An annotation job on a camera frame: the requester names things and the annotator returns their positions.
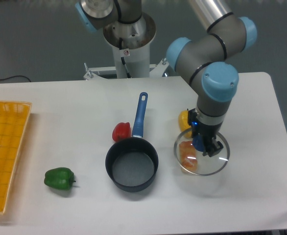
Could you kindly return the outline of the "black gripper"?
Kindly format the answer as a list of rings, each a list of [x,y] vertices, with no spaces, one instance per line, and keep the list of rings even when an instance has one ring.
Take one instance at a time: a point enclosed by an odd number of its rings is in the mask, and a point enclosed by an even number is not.
[[[191,137],[196,138],[199,136],[202,138],[203,156],[213,157],[224,148],[224,145],[216,140],[216,135],[223,122],[224,115],[211,117],[197,109],[188,110],[188,125],[191,127]]]

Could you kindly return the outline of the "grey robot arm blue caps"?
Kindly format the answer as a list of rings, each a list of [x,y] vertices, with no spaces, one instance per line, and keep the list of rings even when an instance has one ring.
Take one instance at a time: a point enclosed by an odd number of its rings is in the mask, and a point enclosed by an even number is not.
[[[223,144],[216,139],[239,82],[237,70],[226,59],[250,48],[257,29],[247,17],[238,18],[223,0],[191,0],[191,8],[206,29],[198,42],[186,37],[173,41],[166,61],[197,93],[188,124],[196,149],[214,156]],[[75,4],[90,32],[103,31],[112,47],[118,78],[148,77],[149,44],[155,37],[154,21],[139,0],[79,0]]]

